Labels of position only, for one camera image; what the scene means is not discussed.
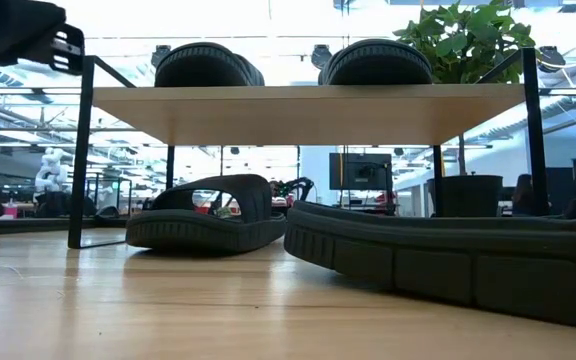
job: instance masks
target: shelf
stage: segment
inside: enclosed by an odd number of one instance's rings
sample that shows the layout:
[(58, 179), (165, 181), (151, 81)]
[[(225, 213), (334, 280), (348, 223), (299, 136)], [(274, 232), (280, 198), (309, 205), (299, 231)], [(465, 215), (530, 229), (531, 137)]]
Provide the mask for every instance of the shelf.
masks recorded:
[(524, 101), (522, 85), (95, 88), (169, 145), (441, 144)]

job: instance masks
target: green leaves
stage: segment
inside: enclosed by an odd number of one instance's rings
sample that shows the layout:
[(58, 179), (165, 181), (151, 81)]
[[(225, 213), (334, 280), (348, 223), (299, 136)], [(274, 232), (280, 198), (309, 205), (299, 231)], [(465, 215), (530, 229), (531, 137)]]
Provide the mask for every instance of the green leaves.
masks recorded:
[(437, 44), (437, 56), (446, 56), (452, 51), (452, 40), (452, 38), (446, 38)]
[[(504, 0), (462, 11), (459, 2), (422, 9), (418, 23), (393, 34), (428, 58), (435, 83), (474, 83), (516, 49), (535, 45), (530, 26), (516, 24), (509, 9)], [(521, 72), (521, 64), (513, 64), (497, 80), (517, 82)]]
[(452, 38), (452, 50), (454, 52), (463, 50), (467, 44), (468, 38), (466, 38), (466, 34), (464, 33), (458, 33)]

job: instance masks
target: black slide sandal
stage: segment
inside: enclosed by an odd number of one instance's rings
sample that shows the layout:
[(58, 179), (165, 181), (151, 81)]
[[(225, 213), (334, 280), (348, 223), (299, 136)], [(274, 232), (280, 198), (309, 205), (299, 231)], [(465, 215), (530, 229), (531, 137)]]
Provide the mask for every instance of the black slide sandal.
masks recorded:
[[(241, 216), (222, 219), (194, 211), (195, 190), (232, 195)], [(126, 242), (150, 249), (198, 249), (242, 253), (258, 249), (283, 236), (286, 218), (271, 214), (270, 185), (258, 175), (216, 176), (164, 191), (152, 210), (135, 215), (126, 224)]]
[(368, 39), (339, 51), (319, 76), (319, 85), (431, 84), (428, 59), (409, 45)]
[(161, 60), (155, 76), (155, 87), (263, 85), (263, 75), (246, 58), (210, 42), (174, 49)]
[(567, 219), (425, 219), (297, 202), (284, 247), (397, 290), (576, 325), (576, 201), (572, 208)]

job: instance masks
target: black planter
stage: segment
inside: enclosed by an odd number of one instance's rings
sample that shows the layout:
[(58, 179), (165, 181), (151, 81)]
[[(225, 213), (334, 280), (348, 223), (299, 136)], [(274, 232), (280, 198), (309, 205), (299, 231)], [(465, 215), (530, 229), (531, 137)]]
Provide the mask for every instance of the black planter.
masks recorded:
[[(497, 216), (503, 178), (496, 175), (447, 176), (443, 178), (444, 211), (447, 217)], [(428, 180), (435, 204), (435, 179)]]

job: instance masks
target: computer monitor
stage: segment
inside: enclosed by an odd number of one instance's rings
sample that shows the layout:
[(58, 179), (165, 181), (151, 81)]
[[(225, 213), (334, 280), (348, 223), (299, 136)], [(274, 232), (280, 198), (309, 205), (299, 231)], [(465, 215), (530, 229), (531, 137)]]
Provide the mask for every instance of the computer monitor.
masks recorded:
[(392, 189), (391, 154), (330, 153), (331, 190)]

